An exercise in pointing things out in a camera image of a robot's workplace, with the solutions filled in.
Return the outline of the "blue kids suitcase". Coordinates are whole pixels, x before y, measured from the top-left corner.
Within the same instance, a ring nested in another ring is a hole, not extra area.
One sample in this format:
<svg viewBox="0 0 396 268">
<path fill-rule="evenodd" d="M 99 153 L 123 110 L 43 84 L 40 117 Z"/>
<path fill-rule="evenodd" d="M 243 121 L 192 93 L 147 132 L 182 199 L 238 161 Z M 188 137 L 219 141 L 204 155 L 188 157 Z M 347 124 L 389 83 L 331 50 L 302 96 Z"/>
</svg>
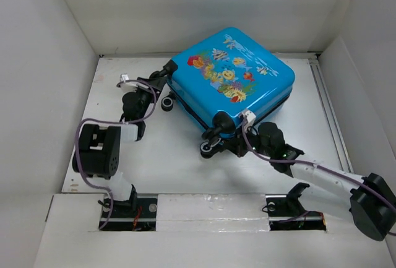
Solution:
<svg viewBox="0 0 396 268">
<path fill-rule="evenodd" d="M 225 28 L 172 57 L 151 76 L 166 76 L 170 88 L 161 107 L 175 102 L 202 128 L 200 154 L 211 158 L 228 139 L 227 124 L 238 127 L 241 112 L 256 115 L 254 127 L 287 101 L 295 72 L 235 27 Z"/>
</svg>

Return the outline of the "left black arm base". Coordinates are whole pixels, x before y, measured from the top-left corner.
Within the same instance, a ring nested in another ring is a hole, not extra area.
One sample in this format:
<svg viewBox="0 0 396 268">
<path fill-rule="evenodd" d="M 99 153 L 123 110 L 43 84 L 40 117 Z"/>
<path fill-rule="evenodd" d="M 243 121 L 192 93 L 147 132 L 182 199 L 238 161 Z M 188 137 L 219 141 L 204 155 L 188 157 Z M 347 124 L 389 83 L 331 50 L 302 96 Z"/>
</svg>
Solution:
<svg viewBox="0 0 396 268">
<path fill-rule="evenodd" d="M 155 231 L 157 223 L 158 194 L 138 194 L 132 187 L 129 200 L 114 201 L 110 212 L 110 199 L 99 200 L 100 231 Z"/>
</svg>

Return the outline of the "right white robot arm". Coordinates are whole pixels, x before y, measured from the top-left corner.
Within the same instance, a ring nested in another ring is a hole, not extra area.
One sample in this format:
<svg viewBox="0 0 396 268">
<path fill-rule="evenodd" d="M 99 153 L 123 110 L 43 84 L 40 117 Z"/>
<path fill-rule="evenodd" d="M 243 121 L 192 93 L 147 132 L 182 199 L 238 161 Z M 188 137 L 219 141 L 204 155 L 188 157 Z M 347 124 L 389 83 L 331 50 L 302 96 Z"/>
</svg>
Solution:
<svg viewBox="0 0 396 268">
<path fill-rule="evenodd" d="M 267 198 L 263 210 L 280 229 L 302 225 L 309 215 L 324 214 L 351 222 L 368 238 L 382 241 L 393 236 L 395 194 L 383 177 L 356 175 L 328 168 L 301 149 L 287 144 L 275 123 L 255 128 L 244 119 L 227 124 L 229 140 L 238 140 L 240 152 L 251 152 L 280 174 L 297 183 L 278 198 Z"/>
</svg>

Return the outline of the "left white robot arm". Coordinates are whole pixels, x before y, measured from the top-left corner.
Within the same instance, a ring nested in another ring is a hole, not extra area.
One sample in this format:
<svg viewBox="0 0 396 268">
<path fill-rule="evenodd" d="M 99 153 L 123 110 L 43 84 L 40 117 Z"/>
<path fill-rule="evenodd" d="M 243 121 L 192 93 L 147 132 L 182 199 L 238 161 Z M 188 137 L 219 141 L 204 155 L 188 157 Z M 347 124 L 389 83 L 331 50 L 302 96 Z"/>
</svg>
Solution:
<svg viewBox="0 0 396 268">
<path fill-rule="evenodd" d="M 121 141 L 140 141 L 146 130 L 145 120 L 155 110 L 165 86 L 165 76 L 123 77 L 117 87 L 129 87 L 122 97 L 123 111 L 118 121 L 83 119 L 75 133 L 72 168 L 89 187 L 105 191 L 104 207 L 118 210 L 124 216 L 134 215 L 138 208 L 137 191 L 119 171 Z"/>
</svg>

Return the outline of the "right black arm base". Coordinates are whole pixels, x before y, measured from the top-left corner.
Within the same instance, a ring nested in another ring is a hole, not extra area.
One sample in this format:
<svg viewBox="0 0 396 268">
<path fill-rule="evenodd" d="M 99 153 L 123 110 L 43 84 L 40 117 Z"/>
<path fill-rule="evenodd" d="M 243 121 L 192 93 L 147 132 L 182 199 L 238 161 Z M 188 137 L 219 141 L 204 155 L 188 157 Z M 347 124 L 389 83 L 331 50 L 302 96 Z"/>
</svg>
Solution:
<svg viewBox="0 0 396 268">
<path fill-rule="evenodd" d="M 307 183 L 298 183 L 287 194 L 266 194 L 261 211 L 268 215 L 270 231 L 326 231 L 324 214 L 306 210 L 298 200 Z"/>
</svg>

